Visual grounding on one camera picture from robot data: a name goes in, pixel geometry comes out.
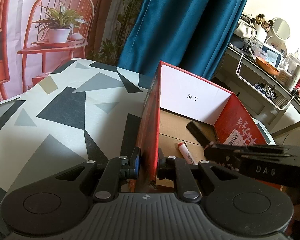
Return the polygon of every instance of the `cardboard box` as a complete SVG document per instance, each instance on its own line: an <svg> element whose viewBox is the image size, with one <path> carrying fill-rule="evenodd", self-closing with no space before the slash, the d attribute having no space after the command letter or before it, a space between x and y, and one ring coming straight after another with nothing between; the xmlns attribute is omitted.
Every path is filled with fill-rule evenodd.
<svg viewBox="0 0 300 240"><path fill-rule="evenodd" d="M139 179L130 184L132 191L151 190L156 183L158 147L165 156L182 157L177 144L185 142L196 161L204 159L203 148L186 129L192 120L218 143L266 144L235 94L161 61L144 103L136 143L142 153L141 169Z"/></svg>

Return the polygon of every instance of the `chair backrest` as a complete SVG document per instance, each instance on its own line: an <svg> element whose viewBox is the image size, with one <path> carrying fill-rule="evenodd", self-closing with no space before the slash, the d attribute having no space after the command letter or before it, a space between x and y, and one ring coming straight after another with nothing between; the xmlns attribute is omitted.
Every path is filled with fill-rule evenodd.
<svg viewBox="0 0 300 240"><path fill-rule="evenodd" d="M85 39L87 39L91 22L93 21L94 15L94 6L92 0L36 0L34 5L32 6L30 17L28 20L28 25L26 28L25 34L25 42L24 42L24 49L28 46L28 39L30 30L34 27L37 27L39 24L34 24L32 22L42 20L47 18L46 8L54 8L59 10L60 8L60 1L63 2L67 9L75 9L80 15L83 16L83 19L88 22L88 24L81 24L79 27L74 28L73 33L80 33ZM39 28L35 28L37 41L42 41L47 38L48 30L45 29L44 31L40 32L40 30L44 26L40 26Z"/></svg>

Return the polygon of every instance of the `red and white marker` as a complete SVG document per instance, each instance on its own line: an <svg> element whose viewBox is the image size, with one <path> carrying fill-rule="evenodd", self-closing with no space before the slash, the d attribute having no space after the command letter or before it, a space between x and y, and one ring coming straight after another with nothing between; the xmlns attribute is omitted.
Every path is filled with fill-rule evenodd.
<svg viewBox="0 0 300 240"><path fill-rule="evenodd" d="M198 163L194 160L193 156L189 152L189 150L186 147L186 144L184 142L179 143L178 148L179 148L179 151L181 152L182 156L186 159L187 163L198 165Z"/></svg>

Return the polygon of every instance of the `curtain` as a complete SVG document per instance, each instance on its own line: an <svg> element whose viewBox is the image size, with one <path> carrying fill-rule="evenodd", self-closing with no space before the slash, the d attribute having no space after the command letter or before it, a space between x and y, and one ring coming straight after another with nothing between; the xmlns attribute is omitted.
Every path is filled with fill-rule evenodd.
<svg viewBox="0 0 300 240"><path fill-rule="evenodd" d="M118 67L152 76L160 60L211 79L247 0L144 0Z"/></svg>

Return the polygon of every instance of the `barcode label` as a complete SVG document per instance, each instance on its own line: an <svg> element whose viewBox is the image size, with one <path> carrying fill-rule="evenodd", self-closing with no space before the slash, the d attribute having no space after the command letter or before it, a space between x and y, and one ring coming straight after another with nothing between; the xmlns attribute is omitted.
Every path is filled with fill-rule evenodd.
<svg viewBox="0 0 300 240"><path fill-rule="evenodd" d="M234 146L242 146L247 145L243 140L241 134L234 129L229 137L225 140L224 144L234 145Z"/></svg>

